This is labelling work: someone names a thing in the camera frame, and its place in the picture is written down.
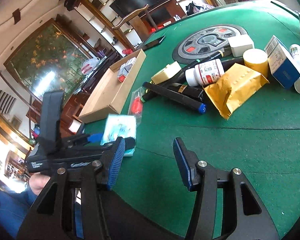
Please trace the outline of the blue sleeve forearm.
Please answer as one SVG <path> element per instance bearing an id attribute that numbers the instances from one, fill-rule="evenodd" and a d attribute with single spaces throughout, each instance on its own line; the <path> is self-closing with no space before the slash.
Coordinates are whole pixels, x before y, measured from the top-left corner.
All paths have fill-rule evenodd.
<path id="1" fill-rule="evenodd" d="M 0 190 L 0 239 L 16 239 L 19 228 L 36 198 L 31 189 L 22 193 Z"/>

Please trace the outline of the person's left hand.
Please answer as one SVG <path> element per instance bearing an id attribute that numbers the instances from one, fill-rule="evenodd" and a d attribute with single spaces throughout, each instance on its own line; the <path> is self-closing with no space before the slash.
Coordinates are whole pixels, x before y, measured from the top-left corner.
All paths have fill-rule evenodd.
<path id="1" fill-rule="evenodd" d="M 38 196 L 49 180 L 50 176 L 41 173 L 33 174 L 29 179 L 29 186 L 31 191 Z"/>

